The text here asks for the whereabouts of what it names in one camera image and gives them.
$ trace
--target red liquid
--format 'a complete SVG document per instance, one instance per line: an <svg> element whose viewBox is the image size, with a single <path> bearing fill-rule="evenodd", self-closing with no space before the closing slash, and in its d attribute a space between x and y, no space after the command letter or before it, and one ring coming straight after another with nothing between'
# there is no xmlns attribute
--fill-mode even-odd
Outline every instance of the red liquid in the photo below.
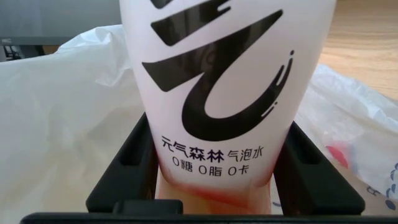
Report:
<svg viewBox="0 0 398 224"><path fill-rule="evenodd" d="M157 198L179 199L184 204L184 213L191 214L270 214L269 179L262 185L254 184L239 190L211 189L178 184L169 179L167 170L160 173Z"/></svg>

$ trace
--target plastic bag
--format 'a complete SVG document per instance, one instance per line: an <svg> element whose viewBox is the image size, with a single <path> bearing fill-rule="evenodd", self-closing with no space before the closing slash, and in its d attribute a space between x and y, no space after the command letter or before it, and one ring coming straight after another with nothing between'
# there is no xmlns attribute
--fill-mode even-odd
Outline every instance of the plastic bag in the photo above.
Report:
<svg viewBox="0 0 398 224"><path fill-rule="evenodd" d="M143 112L121 26L0 63L0 223L85 211Z"/></svg>
<svg viewBox="0 0 398 224"><path fill-rule="evenodd" d="M0 63L0 223L84 212L143 112L121 26L80 34L53 55ZM398 198L395 101L320 65L295 120L326 156Z"/></svg>
<svg viewBox="0 0 398 224"><path fill-rule="evenodd" d="M317 67L295 118L329 159L390 198L398 192L398 103L327 66Z"/></svg>

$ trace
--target black calligraphy character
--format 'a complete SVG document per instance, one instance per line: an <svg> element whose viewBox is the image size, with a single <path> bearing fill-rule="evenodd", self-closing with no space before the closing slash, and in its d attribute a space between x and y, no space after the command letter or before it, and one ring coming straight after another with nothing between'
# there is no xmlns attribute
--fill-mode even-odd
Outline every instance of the black calligraphy character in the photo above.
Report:
<svg viewBox="0 0 398 224"><path fill-rule="evenodd" d="M182 144L180 144L180 143L175 141L173 146L174 146L174 148L176 150L182 151L185 154L185 157L188 158L187 152L185 152L185 146L184 145L182 145Z"/></svg>
<svg viewBox="0 0 398 224"><path fill-rule="evenodd" d="M171 46L230 9L226 7L219 11L221 2L224 3L226 0L205 1L193 8L154 21L151 26L158 36ZM197 48L188 52L142 63L149 76L163 92L171 91L197 77L196 83L191 81L193 87L186 95L181 111L182 124L187 133L205 141L229 140L255 128L275 109L278 96L284 89L292 70L293 50L290 52L287 65L283 64L275 70L275 77L269 86L263 86L264 91L261 96L242 111L225 118L213 118L207 115L205 105L220 78L227 74L226 71L239 61L240 56L265 35L282 15L283 10L279 9L232 34L217 38L205 45L197 44ZM175 21L183 22L172 26Z"/></svg>
<svg viewBox="0 0 398 224"><path fill-rule="evenodd" d="M165 136L162 136L162 141L163 141L163 147L165 147L167 145L169 147L169 150L174 152L171 149L172 144L170 143L170 139L166 138Z"/></svg>
<svg viewBox="0 0 398 224"><path fill-rule="evenodd" d="M263 148L264 148L264 147L259 146L258 149L255 149L255 150L254 150L253 159L256 159L256 158L258 158L259 156L262 156L262 149L263 149Z"/></svg>
<svg viewBox="0 0 398 224"><path fill-rule="evenodd" d="M242 161L242 159L243 159L244 161L250 160L251 151L252 151L252 149L245 149L245 150L242 150L242 153L241 153L241 155L242 155L241 161Z"/></svg>
<svg viewBox="0 0 398 224"><path fill-rule="evenodd" d="M221 150L219 150L218 152L214 152L213 150L210 150L210 152L207 153L209 155L209 157L207 157L207 159L210 159L210 162L213 162L213 160L217 161L218 163L220 163L221 160L224 160L223 158L223 153L221 152Z"/></svg>
<svg viewBox="0 0 398 224"><path fill-rule="evenodd" d="M189 147L191 149L191 153L189 154L189 158L193 160L199 159L199 161L206 160L205 159L205 150L199 149L197 147Z"/></svg>
<svg viewBox="0 0 398 224"><path fill-rule="evenodd" d="M192 172L192 163L182 159L181 160L181 168L183 170L187 170L189 172Z"/></svg>
<svg viewBox="0 0 398 224"><path fill-rule="evenodd" d="M236 162L238 162L238 151L233 151L233 150L231 150L231 151L228 153L228 157L235 157Z"/></svg>
<svg viewBox="0 0 398 224"><path fill-rule="evenodd" d="M239 170L242 171L242 174L243 174L243 173L247 174L248 169L249 169L249 165L243 165L243 166L242 166L242 169L239 169Z"/></svg>
<svg viewBox="0 0 398 224"><path fill-rule="evenodd" d="M215 177L221 177L221 171L223 170L222 167L210 167L209 175Z"/></svg>

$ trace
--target black plastic holder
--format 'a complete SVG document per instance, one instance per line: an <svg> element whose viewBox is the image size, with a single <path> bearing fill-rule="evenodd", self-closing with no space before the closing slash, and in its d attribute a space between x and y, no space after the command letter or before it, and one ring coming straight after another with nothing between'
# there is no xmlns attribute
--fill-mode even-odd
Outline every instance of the black plastic holder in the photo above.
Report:
<svg viewBox="0 0 398 224"><path fill-rule="evenodd" d="M158 160L146 115L86 201L89 213L33 213L21 223L398 223L362 217L361 196L293 123L274 175L284 215L182 215L179 200L155 200Z"/></svg>

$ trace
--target wooden surface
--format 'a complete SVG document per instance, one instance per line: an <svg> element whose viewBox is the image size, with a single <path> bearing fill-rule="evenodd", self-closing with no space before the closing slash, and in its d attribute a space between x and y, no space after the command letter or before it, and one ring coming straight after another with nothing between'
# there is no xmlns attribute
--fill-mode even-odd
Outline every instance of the wooden surface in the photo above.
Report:
<svg viewBox="0 0 398 224"><path fill-rule="evenodd" d="M339 0L319 62L398 100L398 0Z"/></svg>

